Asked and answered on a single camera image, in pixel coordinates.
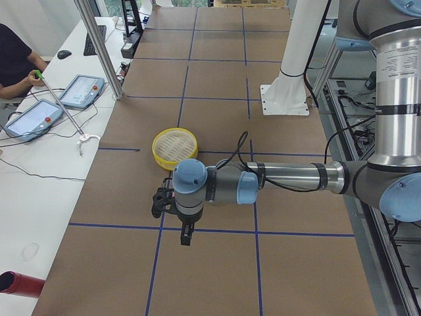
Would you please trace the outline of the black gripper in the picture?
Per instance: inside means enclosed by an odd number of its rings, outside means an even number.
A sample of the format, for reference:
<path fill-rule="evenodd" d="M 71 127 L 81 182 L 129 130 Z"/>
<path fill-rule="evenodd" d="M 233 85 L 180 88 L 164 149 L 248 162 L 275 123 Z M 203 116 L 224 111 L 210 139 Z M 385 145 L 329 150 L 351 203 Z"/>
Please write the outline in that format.
<path fill-rule="evenodd" d="M 172 180 L 170 177 L 164 178 L 161 186 L 158 187 L 156 194 L 153 196 L 151 213 L 156 219 L 160 218 L 163 213 L 176 215 L 182 222 L 180 243 L 182 246 L 190 246 L 195 221 L 188 215 L 183 214 L 176 206 L 174 189 L 168 187 L 170 180 Z"/>

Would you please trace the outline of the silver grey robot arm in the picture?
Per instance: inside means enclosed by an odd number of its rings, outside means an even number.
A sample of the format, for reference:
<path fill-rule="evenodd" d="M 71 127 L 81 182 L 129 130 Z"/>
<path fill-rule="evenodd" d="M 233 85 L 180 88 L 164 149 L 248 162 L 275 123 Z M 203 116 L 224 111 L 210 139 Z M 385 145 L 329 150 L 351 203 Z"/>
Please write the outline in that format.
<path fill-rule="evenodd" d="M 206 202 L 252 204 L 266 185 L 299 193 L 345 194 L 400 222 L 420 220 L 420 2 L 340 1 L 337 46 L 376 53 L 374 153 L 365 161 L 244 162 L 240 152 L 214 166 L 180 161 L 172 187 L 153 196 L 152 215 L 177 216 L 190 244 Z"/>

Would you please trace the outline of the person's forearm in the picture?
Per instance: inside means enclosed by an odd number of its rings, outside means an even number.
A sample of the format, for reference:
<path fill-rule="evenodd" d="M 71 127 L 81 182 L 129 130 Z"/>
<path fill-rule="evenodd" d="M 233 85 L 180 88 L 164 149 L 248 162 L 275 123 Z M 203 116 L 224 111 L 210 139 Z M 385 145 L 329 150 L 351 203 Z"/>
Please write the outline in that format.
<path fill-rule="evenodd" d="M 1 85 L 0 97 L 1 99 L 14 99 L 17 97 L 25 96 L 32 88 L 32 80 L 24 78 L 20 82 L 11 86 Z"/>

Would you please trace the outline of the person's hand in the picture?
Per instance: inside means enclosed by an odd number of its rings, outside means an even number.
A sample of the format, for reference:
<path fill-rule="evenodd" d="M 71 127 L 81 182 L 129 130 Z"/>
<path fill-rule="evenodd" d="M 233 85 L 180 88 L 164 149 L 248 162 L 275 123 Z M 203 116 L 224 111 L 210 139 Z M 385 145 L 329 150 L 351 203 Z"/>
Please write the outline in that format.
<path fill-rule="evenodd" d="M 31 70 L 27 76 L 29 85 L 31 86 L 44 86 L 43 80 L 37 75 L 36 70 Z"/>

